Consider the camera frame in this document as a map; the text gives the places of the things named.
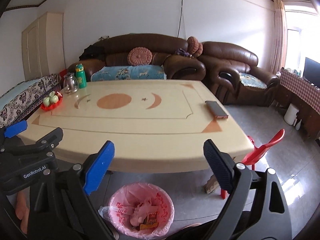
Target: sofa backrest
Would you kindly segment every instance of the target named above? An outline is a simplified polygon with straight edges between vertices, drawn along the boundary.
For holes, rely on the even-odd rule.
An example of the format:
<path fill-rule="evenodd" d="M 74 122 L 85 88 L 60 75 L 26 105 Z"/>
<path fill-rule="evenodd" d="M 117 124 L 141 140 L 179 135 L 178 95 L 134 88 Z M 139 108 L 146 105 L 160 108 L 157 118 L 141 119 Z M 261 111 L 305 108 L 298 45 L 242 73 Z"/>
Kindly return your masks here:
<path fill-rule="evenodd" d="M 202 55 L 212 56 L 219 59 L 233 60 L 245 63 L 250 67 L 258 65 L 258 57 L 253 52 L 232 43 L 226 42 L 203 42 Z"/>
<path fill-rule="evenodd" d="M 155 33 L 126 34 L 98 41 L 94 45 L 104 47 L 106 66 L 129 65 L 128 54 L 136 47 L 145 47 L 152 52 L 153 65 L 162 65 L 177 49 L 188 50 L 186 40 Z"/>

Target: television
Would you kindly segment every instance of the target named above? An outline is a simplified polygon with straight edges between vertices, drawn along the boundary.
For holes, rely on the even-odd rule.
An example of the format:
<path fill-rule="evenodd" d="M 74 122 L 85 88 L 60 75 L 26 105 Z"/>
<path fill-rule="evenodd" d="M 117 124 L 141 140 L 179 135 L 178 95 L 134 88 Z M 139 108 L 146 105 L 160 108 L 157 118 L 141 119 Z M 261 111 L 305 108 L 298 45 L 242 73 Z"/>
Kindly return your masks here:
<path fill-rule="evenodd" d="M 320 63 L 306 57 L 303 77 L 320 88 Z"/>

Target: blue gripper pad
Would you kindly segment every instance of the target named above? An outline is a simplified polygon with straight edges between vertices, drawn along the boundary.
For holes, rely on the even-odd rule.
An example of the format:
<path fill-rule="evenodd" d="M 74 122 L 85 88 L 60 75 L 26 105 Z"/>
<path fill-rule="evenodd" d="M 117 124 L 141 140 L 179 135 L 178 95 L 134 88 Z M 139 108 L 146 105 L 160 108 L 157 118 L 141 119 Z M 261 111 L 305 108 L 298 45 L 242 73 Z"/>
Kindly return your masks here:
<path fill-rule="evenodd" d="M 113 142 L 107 141 L 98 152 L 98 157 L 95 159 L 85 175 L 85 184 L 83 189 L 88 196 L 91 192 L 98 189 L 114 156 L 115 145 Z"/>
<path fill-rule="evenodd" d="M 5 129 L 4 137 L 12 138 L 13 136 L 25 131 L 28 127 L 26 120 L 13 124 Z"/>
<path fill-rule="evenodd" d="M 234 161 L 230 155 L 220 152 L 210 139 L 206 140 L 203 144 L 203 154 L 220 187 L 230 194 L 233 190 L 232 179 L 234 176 L 234 165 L 232 165 Z"/>

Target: white wardrobe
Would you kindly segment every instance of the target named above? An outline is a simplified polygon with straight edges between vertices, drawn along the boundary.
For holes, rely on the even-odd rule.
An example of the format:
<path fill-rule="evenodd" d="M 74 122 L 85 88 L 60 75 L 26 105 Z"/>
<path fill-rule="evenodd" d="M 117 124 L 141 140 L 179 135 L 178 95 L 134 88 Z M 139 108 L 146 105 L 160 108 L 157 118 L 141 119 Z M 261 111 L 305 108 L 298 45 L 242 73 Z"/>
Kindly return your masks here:
<path fill-rule="evenodd" d="M 62 21 L 62 13 L 46 12 L 22 32 L 22 61 L 26 81 L 65 69 Z"/>

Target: red plastic basket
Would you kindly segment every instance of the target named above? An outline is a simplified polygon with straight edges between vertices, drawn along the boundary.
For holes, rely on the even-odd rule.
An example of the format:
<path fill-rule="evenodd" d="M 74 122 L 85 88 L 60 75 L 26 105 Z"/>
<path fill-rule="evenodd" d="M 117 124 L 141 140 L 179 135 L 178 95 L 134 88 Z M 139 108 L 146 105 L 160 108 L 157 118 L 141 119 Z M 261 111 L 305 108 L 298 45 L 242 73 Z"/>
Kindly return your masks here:
<path fill-rule="evenodd" d="M 59 97 L 59 101 L 55 104 L 51 104 L 50 106 L 46 107 L 44 106 L 43 103 L 41 103 L 41 106 L 40 108 L 43 109 L 44 111 L 50 111 L 50 110 L 53 110 L 55 108 L 57 108 L 60 104 L 61 104 L 61 101 L 62 101 L 63 97 Z"/>

